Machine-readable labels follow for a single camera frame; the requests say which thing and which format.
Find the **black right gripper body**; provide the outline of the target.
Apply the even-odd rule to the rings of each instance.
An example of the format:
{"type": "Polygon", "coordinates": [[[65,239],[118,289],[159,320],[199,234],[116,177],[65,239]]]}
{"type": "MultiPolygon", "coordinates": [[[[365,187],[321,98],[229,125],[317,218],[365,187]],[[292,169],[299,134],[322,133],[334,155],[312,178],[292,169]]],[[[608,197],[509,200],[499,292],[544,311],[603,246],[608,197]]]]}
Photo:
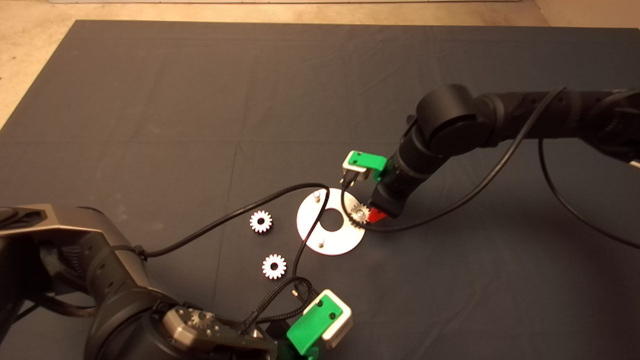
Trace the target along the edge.
{"type": "Polygon", "coordinates": [[[403,187],[393,187],[384,182],[378,182],[370,196],[370,207],[386,214],[387,217],[397,219],[403,213],[410,196],[410,191],[403,187]]]}

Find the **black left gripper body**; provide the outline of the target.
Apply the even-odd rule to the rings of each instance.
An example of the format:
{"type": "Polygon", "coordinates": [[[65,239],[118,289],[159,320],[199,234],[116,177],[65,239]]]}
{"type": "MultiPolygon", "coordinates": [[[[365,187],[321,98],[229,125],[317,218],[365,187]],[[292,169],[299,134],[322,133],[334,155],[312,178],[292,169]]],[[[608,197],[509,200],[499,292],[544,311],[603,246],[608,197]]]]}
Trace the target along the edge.
{"type": "Polygon", "coordinates": [[[270,322],[267,334],[277,342],[277,358],[298,358],[298,351],[287,337],[290,329],[288,322],[270,322]]]}

